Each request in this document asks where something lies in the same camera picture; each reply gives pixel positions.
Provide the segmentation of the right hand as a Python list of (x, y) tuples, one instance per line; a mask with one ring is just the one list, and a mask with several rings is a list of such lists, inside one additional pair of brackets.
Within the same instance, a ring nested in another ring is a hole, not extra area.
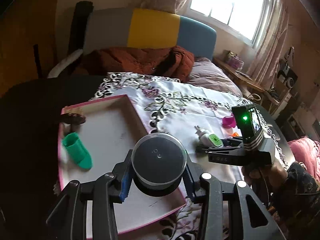
[(288, 172), (276, 159), (272, 165), (266, 165), (260, 168), (243, 166), (241, 168), (244, 180), (248, 185), (253, 184), (253, 180), (263, 178), (272, 192), (276, 192), (287, 180)]

